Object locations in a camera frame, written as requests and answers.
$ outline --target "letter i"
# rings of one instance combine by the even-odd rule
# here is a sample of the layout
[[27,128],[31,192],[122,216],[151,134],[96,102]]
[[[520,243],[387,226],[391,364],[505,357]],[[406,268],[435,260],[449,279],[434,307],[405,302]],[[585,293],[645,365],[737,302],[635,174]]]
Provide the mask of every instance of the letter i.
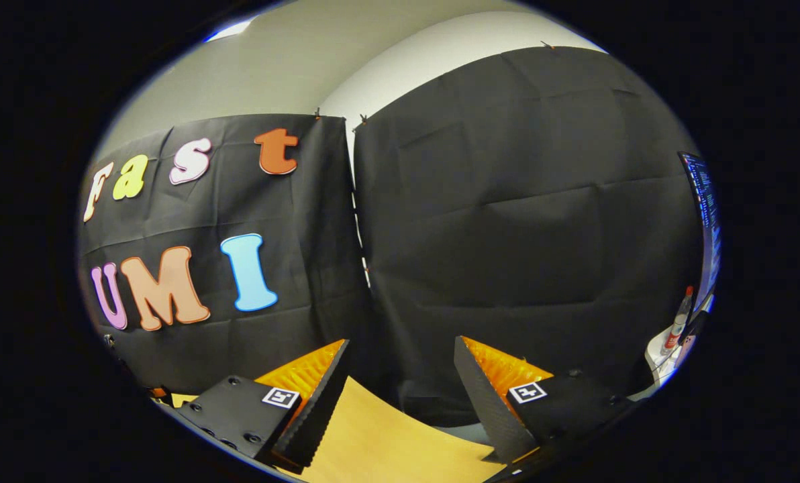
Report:
[[278,296],[266,286],[262,277],[259,248],[262,236],[257,233],[234,236],[221,242],[221,251],[230,257],[238,288],[236,308],[243,312],[265,309],[278,301]]

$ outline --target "bottle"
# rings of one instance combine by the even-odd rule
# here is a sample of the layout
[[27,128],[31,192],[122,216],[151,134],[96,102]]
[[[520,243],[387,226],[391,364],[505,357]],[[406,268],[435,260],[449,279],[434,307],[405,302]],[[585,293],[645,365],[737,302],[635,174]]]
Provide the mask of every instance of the bottle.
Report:
[[680,339],[680,334],[683,328],[686,327],[686,320],[689,318],[689,309],[692,307],[692,286],[686,288],[686,296],[683,297],[683,302],[680,303],[680,308],[677,309],[677,315],[674,317],[674,324],[671,326],[668,339],[663,344],[660,351],[661,356],[666,356],[673,351],[677,345],[677,340]]

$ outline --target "foam letter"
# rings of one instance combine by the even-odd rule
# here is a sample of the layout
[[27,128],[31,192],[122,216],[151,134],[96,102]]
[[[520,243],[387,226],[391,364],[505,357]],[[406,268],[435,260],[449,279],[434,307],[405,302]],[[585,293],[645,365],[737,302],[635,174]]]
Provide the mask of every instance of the foam letter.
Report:
[[120,171],[121,177],[114,185],[114,199],[134,198],[143,189],[143,172],[146,171],[146,155],[137,155],[129,159]]
[[236,288],[240,297],[236,308],[243,312],[265,309],[278,301],[278,296],[266,286],[260,266],[259,247],[262,236],[257,233],[234,236],[221,242],[221,251],[230,257],[234,267]]
[[209,169],[209,156],[204,153],[212,149],[207,138],[191,141],[179,148],[173,156],[173,169],[170,169],[170,183],[182,184],[197,180]]
[[114,307],[117,312],[111,310],[111,303],[108,302],[108,297],[105,296],[105,289],[102,288],[102,269],[96,266],[90,271],[90,276],[93,277],[93,284],[96,285],[96,297],[99,297],[99,305],[102,306],[102,312],[105,312],[105,317],[111,322],[111,326],[123,330],[129,325],[129,321],[126,320],[126,311],[123,310],[123,299],[120,297],[115,275],[117,275],[117,265],[106,263],[105,278],[108,279],[108,287],[111,288],[111,296],[114,299]]
[[173,324],[170,303],[176,303],[177,321],[183,324],[204,321],[209,318],[209,309],[201,305],[191,282],[188,260],[191,249],[188,247],[167,248],[161,254],[158,265],[158,282],[152,278],[139,257],[123,260],[120,269],[129,279],[134,303],[140,312],[140,327],[145,330],[159,330],[161,321],[152,314],[150,306],[161,316],[167,325]]
[[102,184],[105,184],[105,178],[111,175],[114,169],[114,162],[110,162],[105,168],[99,169],[93,177],[93,187],[90,189],[90,199],[87,199],[87,210],[84,211],[84,223],[90,221],[93,217],[93,212],[96,211],[94,205],[99,201],[99,195],[102,195]]
[[298,166],[295,159],[284,159],[284,150],[287,146],[296,146],[299,143],[299,138],[288,136],[286,129],[272,129],[254,138],[254,143],[262,144],[260,168],[266,173],[292,173]]

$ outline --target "black curtain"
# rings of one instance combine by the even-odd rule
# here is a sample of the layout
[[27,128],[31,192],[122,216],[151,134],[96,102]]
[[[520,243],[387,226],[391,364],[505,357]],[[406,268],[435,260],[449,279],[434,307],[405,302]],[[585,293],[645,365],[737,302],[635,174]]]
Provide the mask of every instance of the black curtain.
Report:
[[701,268],[679,150],[700,155],[648,85],[571,47],[480,59],[359,125],[355,199],[402,409],[476,421],[457,335],[637,389]]
[[[261,169],[254,138],[283,128],[298,138],[286,147],[295,171]],[[206,173],[173,184],[169,173],[183,144],[209,138]],[[145,185],[132,199],[111,196],[121,167],[132,156],[149,158]],[[378,370],[366,361],[374,337],[370,299],[355,235],[352,177],[344,119],[295,114],[241,115],[177,125],[133,141],[87,169],[79,205],[82,217],[93,175],[114,162],[95,213],[79,224],[78,275],[91,320],[111,334],[114,351],[146,386],[200,394],[229,374],[258,377],[306,352],[351,339],[352,376],[372,387]],[[227,238],[262,236],[259,260],[277,303],[240,311],[231,261],[219,248]],[[194,291],[210,309],[207,320],[174,321],[157,331],[140,327],[140,315],[120,264],[140,257],[158,279],[168,248],[191,249]],[[117,265],[117,284],[129,325],[118,330],[100,308],[90,279],[93,267]],[[107,282],[105,294],[111,300]]]

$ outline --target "purple letter u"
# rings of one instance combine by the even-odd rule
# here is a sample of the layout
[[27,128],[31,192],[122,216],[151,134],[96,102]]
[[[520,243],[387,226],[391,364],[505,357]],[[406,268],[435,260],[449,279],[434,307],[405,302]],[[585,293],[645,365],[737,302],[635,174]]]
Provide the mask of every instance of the purple letter u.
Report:
[[96,285],[96,296],[99,297],[99,305],[102,306],[102,312],[105,312],[105,317],[111,322],[115,328],[123,330],[129,321],[126,320],[126,311],[123,309],[123,299],[120,297],[120,290],[117,287],[117,266],[113,263],[105,264],[105,277],[108,279],[108,287],[111,287],[111,295],[114,299],[114,307],[117,312],[111,311],[111,303],[105,296],[105,291],[102,289],[102,269],[95,267],[90,271],[93,277],[93,284]]

